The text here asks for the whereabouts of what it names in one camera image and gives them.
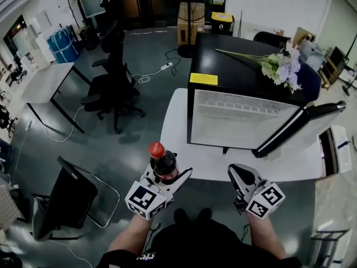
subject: black shirt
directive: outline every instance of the black shirt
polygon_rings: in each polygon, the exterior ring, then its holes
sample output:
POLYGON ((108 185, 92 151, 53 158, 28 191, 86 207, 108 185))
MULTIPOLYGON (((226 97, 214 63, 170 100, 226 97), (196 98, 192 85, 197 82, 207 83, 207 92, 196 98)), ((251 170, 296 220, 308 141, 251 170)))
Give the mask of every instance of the black shirt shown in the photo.
POLYGON ((153 239, 141 257, 117 250, 97 268, 126 267, 301 267, 297 258, 279 260, 270 252, 243 244, 228 227, 215 221, 174 224, 153 239))

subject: green stem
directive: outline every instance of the green stem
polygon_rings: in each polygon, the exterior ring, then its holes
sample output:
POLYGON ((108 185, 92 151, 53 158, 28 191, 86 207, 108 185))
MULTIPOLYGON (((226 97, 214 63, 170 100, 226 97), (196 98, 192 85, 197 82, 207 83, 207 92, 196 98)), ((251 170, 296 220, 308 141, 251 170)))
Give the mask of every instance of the green stem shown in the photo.
POLYGON ((260 59, 262 58, 262 56, 254 56, 254 55, 247 55, 247 54, 239 54, 237 52, 232 52, 232 51, 224 51, 224 50, 219 50, 219 49, 216 49, 216 51, 219 51, 219 52, 224 52, 226 54, 232 54, 232 55, 236 55, 236 56, 243 56, 247 59, 251 59, 251 60, 254 60, 256 62, 260 62, 260 59))

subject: electric fan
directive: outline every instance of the electric fan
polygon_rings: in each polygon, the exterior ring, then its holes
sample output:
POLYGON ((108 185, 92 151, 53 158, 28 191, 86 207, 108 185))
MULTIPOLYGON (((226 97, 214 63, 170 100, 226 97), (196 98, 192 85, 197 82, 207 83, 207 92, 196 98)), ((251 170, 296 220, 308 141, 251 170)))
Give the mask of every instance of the electric fan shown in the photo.
MULTIPOLYGON (((178 18, 187 21, 188 39, 187 39, 187 44, 179 46, 177 52, 183 58, 191 58, 195 47, 194 45, 191 44, 191 35, 192 35, 191 24, 194 23, 195 21, 204 18, 211 11, 211 5, 213 3, 213 0, 181 0, 181 1, 187 3, 187 13, 185 13, 185 11, 179 11, 178 18), (205 4, 205 10, 204 13, 202 14, 196 11, 197 3, 199 2, 205 4)), ((182 7, 182 5, 185 5, 185 10, 186 10, 186 4, 180 3, 180 8, 182 7)))

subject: logo on shirt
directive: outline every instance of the logo on shirt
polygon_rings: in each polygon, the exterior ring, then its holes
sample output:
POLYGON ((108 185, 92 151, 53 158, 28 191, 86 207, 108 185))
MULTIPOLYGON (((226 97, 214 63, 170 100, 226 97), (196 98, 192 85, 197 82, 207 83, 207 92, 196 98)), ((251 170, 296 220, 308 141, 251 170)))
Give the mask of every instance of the logo on shirt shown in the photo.
POLYGON ((140 256, 139 258, 137 258, 137 260, 153 260, 155 257, 155 252, 151 252, 151 253, 144 253, 142 256, 140 256))

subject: blue barrel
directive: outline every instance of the blue barrel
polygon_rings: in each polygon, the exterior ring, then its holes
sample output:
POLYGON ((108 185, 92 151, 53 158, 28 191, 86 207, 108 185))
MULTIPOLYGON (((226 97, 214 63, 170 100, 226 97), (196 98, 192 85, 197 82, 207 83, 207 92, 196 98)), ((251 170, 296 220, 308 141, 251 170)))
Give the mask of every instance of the blue barrel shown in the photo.
POLYGON ((71 63, 79 57, 80 51, 74 42, 74 34, 68 27, 59 29, 47 40, 59 64, 71 63))

